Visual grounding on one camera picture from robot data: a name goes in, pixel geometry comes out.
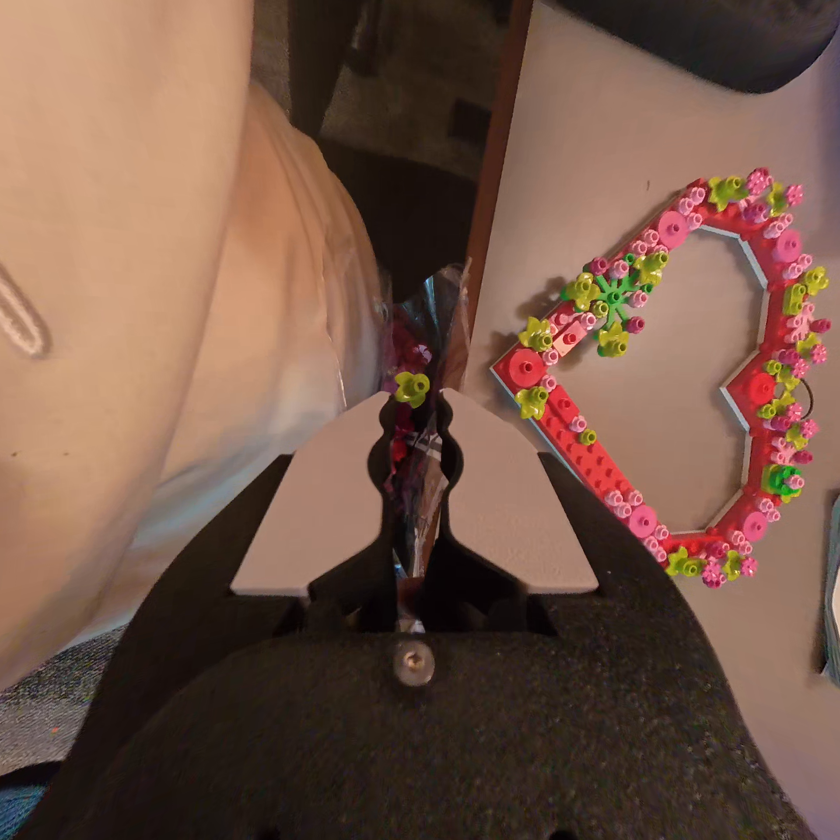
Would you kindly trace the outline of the person's beige shirt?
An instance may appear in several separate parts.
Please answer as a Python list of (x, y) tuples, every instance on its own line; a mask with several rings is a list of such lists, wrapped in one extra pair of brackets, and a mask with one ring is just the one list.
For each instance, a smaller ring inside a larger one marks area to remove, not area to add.
[(2, 689), (151, 499), (214, 296), (254, 2), (2, 2)]

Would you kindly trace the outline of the person's white undershirt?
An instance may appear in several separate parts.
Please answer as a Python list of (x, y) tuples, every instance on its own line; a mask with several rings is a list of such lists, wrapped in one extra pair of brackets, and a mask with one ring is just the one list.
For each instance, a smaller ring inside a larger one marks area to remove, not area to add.
[(277, 456), (377, 391), (381, 301), (359, 210), (314, 140), (252, 82), (213, 300), (161, 477), (66, 647), (128, 622)]

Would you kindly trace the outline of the red heart brick frame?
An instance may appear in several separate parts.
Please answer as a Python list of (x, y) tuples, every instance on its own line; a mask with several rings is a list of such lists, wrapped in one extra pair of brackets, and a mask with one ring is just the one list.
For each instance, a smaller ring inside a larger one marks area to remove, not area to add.
[[(785, 185), (765, 167), (689, 183), (621, 247), (585, 263), (559, 303), (543, 318), (529, 317), (491, 367), (520, 418), (539, 430), (659, 567), (710, 589), (756, 574), (754, 546), (781, 518), (782, 506), (802, 494), (802, 470), (813, 460), (809, 446), (820, 427), (799, 392), (812, 395), (806, 377), (826, 362), (824, 334), (832, 321), (815, 315), (814, 299), (830, 282), (826, 268), (805, 252), (793, 226), (793, 208), (804, 194), (803, 185)], [(661, 283), (672, 253), (696, 231), (740, 245), (763, 299), (756, 349), (721, 386), (746, 433), (741, 486), (710, 525), (672, 532), (598, 441), (555, 369), (588, 339), (603, 359), (624, 356), (630, 338), (644, 330), (638, 311)]]

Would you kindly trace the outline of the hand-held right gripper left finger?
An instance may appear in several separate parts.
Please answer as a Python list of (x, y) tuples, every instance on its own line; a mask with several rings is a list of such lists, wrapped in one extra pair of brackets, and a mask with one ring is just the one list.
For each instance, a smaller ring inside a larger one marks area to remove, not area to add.
[(340, 414), (292, 457), (230, 585), (237, 595), (305, 596), (379, 535), (382, 497), (368, 468), (383, 435), (378, 392)]

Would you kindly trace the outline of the clear plastic bag of bricks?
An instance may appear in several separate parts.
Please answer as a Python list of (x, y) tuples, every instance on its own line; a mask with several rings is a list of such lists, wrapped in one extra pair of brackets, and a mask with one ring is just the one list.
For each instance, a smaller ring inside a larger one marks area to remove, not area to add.
[(425, 631), (418, 596), (438, 536), (439, 509), (447, 486), (440, 465), (442, 443), (437, 431), (437, 397), (447, 375), (456, 369), (468, 346), (465, 268), (447, 266), (422, 281), (404, 301), (382, 275), (383, 320), (379, 386), (394, 396), (397, 377), (408, 385), (428, 380), (423, 402), (398, 403), (385, 491), (395, 514), (393, 557), (397, 584), (397, 628), (409, 634)]

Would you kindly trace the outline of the white instruction booklet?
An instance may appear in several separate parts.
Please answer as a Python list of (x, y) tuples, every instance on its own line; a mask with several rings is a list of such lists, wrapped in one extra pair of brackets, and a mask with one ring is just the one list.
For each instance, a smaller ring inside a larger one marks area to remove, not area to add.
[(826, 531), (822, 604), (822, 676), (839, 688), (839, 496), (831, 506)]

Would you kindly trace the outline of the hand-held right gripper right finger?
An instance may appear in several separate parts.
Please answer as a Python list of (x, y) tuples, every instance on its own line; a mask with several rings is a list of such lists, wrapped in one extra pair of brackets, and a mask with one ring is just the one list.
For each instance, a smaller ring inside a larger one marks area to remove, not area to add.
[(512, 425), (461, 392), (437, 401), (447, 488), (429, 560), (436, 595), (579, 595), (595, 573), (543, 467)]

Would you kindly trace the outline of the grey desk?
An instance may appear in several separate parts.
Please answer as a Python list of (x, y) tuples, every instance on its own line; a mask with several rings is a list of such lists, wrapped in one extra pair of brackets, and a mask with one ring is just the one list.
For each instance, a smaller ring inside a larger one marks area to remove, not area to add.
[[(838, 689), (820, 675), (826, 527), (838, 496), (838, 38), (782, 89), (744, 96), (536, 2), (471, 343), (465, 391), (545, 449), (489, 367), (584, 262), (699, 177), (768, 167), (804, 186), (794, 211), (824, 266), (828, 360), (807, 378), (821, 432), (801, 496), (757, 544), (759, 571), (710, 591), (677, 584), (704, 627), (765, 762), (815, 835), (838, 838)], [(621, 359), (592, 341), (563, 385), (673, 530), (707, 525), (740, 478), (744, 435), (718, 387), (754, 347), (761, 289), (714, 234), (678, 248)]]

